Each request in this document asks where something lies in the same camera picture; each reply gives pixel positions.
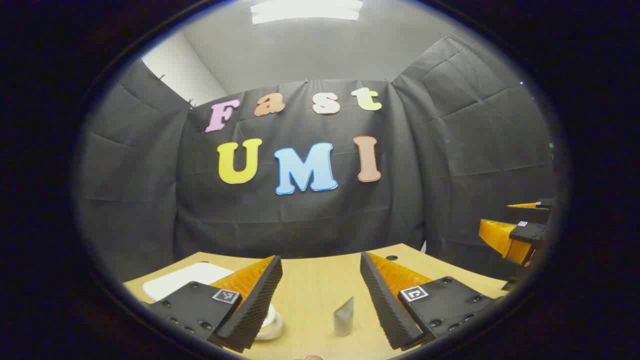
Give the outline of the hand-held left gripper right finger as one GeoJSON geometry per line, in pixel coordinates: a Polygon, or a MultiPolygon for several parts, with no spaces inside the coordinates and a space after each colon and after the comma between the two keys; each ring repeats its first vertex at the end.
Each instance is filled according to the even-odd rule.
{"type": "Polygon", "coordinates": [[[359,271],[393,350],[445,337],[501,300],[452,276],[430,279],[370,251],[360,255],[359,271]]]}

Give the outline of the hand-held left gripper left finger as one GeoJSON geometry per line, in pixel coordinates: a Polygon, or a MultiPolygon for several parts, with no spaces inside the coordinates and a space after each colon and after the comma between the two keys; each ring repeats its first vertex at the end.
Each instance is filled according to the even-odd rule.
{"type": "Polygon", "coordinates": [[[174,328],[242,353],[258,337],[282,274],[273,255],[214,282],[188,280],[145,306],[174,328]]]}

